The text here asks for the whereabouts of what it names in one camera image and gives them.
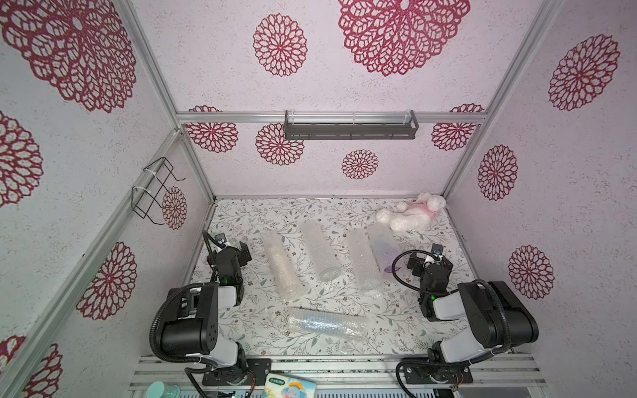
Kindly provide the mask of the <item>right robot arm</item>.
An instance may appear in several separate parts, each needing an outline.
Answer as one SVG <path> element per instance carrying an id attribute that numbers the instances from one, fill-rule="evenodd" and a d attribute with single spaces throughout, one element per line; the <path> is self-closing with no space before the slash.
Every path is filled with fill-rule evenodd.
<path id="1" fill-rule="evenodd" d="M 432 252 L 408 250 L 407 268 L 420 279 L 418 286 L 397 281 L 419 293 L 421 312 L 430 322 L 466 319 L 469 327 L 441 340 L 428 350 L 427 361 L 436 366 L 468 366 L 534 343 L 539 326 L 517 295 L 503 281 L 473 280 L 447 289 L 452 263 L 437 245 Z"/>

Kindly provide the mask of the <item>tissue pack with cartoon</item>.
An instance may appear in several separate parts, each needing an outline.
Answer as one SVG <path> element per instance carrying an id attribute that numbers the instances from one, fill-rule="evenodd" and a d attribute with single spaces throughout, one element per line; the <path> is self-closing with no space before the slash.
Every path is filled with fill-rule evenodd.
<path id="1" fill-rule="evenodd" d="M 292 376 L 270 373 L 265 379 L 263 397 L 315 398 L 316 384 Z"/>

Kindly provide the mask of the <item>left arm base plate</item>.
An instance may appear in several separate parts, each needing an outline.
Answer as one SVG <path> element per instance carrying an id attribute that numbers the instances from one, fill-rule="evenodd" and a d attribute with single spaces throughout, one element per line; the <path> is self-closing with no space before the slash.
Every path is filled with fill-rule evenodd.
<path id="1" fill-rule="evenodd" d="M 271 372 L 273 361 L 270 358 L 247 358 L 237 365 L 220 368 L 205 374 L 204 386 L 264 386 Z"/>

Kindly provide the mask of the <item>black wall shelf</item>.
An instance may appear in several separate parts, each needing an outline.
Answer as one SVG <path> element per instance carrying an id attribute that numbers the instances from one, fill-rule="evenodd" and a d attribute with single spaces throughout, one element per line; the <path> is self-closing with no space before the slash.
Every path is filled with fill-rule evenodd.
<path id="1" fill-rule="evenodd" d="M 310 123 L 295 122 L 285 113 L 284 135 L 293 141 L 346 141 L 346 140 L 413 140 L 419 129 L 413 111 L 401 123 L 351 122 Z"/>

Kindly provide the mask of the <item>bubble wrapped item front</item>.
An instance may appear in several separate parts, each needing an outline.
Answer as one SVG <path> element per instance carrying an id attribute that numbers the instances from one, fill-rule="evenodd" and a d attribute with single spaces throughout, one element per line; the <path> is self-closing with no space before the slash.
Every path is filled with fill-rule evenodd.
<path id="1" fill-rule="evenodd" d="M 357 340 L 368 336 L 367 319 L 364 317 L 296 307 L 288 307 L 286 312 L 289 325 L 304 333 Z"/>

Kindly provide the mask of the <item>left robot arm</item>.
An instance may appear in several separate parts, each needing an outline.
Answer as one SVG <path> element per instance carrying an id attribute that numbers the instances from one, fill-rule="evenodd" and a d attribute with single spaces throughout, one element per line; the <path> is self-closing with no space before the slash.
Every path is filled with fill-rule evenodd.
<path id="1" fill-rule="evenodd" d="M 245 294 L 242 268 L 251 261 L 248 245 L 226 246 L 207 257 L 213 276 L 208 282 L 175 288 L 159 307 L 149 330 L 149 346 L 166 363 L 199 363 L 187 369 L 227 384 L 248 377 L 245 350 L 220 335 L 219 313 L 239 306 Z"/>

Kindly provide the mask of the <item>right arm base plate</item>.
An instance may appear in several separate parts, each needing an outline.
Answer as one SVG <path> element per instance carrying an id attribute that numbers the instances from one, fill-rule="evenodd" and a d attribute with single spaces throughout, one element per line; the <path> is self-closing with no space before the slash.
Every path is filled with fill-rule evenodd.
<path id="1" fill-rule="evenodd" d="M 471 384 L 474 378 L 467 366 L 432 363 L 427 358 L 404 358 L 396 365 L 396 373 L 407 384 Z"/>

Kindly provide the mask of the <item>white pink plush toy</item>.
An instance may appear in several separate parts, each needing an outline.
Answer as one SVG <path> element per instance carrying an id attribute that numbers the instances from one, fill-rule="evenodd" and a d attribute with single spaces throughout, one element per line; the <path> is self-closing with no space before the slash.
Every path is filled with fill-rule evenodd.
<path id="1" fill-rule="evenodd" d="M 399 202 L 394 210 L 380 210 L 376 220 L 393 232 L 424 232 L 436 225 L 438 215 L 445 207 L 444 197 L 425 192 L 413 202 Z"/>

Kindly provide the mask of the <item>bubble wrapped purple vase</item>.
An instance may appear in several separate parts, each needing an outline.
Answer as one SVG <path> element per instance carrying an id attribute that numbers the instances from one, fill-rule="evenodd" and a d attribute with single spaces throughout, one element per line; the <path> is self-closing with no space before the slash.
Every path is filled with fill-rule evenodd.
<path id="1" fill-rule="evenodd" d="M 397 240 L 391 229 L 385 224 L 375 223 L 368 227 L 367 232 L 374 259 L 382 276 L 391 278 L 391 265 L 396 257 L 402 253 Z"/>

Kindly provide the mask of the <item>teal bottle cap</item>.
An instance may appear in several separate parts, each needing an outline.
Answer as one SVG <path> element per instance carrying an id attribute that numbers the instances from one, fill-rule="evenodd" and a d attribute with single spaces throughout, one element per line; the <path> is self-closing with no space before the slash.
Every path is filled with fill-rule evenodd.
<path id="1" fill-rule="evenodd" d="M 163 381 L 153 382 L 146 390 L 146 398 L 179 398 L 181 389 L 174 384 L 168 384 Z"/>

